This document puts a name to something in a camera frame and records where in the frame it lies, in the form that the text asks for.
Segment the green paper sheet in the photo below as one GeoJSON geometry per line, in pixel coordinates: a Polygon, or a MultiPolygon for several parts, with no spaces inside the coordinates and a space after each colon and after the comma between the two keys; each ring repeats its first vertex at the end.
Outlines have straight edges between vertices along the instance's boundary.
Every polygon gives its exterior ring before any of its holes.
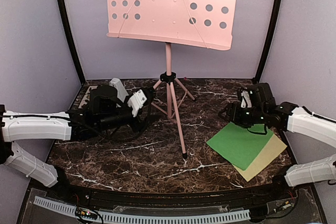
{"type": "Polygon", "coordinates": [[[249,130],[230,122],[207,145],[231,164],[246,170],[273,134],[263,124],[255,124],[249,130]]]}

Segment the yellow paper sheet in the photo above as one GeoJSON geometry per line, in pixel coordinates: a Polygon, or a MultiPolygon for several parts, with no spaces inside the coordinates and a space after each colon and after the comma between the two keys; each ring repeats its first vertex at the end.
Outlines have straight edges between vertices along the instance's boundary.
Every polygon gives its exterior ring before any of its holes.
{"type": "Polygon", "coordinates": [[[242,170],[235,165],[233,167],[248,182],[264,170],[286,148],[287,145],[274,134],[246,170],[242,170]]]}

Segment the pink music stand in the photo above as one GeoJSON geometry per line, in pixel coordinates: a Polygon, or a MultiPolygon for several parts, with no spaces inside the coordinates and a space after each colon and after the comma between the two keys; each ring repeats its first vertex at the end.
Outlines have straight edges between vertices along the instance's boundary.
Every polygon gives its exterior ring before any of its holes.
{"type": "Polygon", "coordinates": [[[108,36],[165,43],[167,111],[180,120],[172,72],[172,45],[229,50],[236,0],[107,0],[108,36]]]}

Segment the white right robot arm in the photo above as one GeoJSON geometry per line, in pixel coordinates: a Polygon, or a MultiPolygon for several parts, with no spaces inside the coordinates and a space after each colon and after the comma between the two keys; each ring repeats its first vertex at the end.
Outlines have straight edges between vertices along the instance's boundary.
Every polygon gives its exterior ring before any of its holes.
{"type": "MultiPolygon", "coordinates": [[[[238,101],[230,102],[219,111],[221,119],[247,130],[256,124],[262,124],[265,129],[274,127],[298,133],[335,147],[334,119],[291,102],[277,104],[268,83],[241,88],[237,91],[237,96],[238,101]]],[[[335,155],[289,167],[283,180],[279,179],[268,187],[268,195],[271,199],[278,200],[287,193],[288,186],[322,181],[335,185],[335,155]]]]}

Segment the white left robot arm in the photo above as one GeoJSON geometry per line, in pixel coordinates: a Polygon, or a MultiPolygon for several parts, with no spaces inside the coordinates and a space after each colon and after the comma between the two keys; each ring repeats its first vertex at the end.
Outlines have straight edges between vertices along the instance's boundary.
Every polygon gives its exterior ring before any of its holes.
{"type": "Polygon", "coordinates": [[[124,87],[100,85],[89,91],[89,98],[82,108],[67,112],[16,113],[1,105],[1,164],[53,188],[61,200],[69,201],[74,197],[74,189],[68,185],[64,170],[39,160],[17,141],[109,139],[108,130],[116,132],[126,125],[140,136],[149,123],[149,117],[140,119],[140,114],[152,98],[153,89],[140,88],[129,95],[124,87]]]}

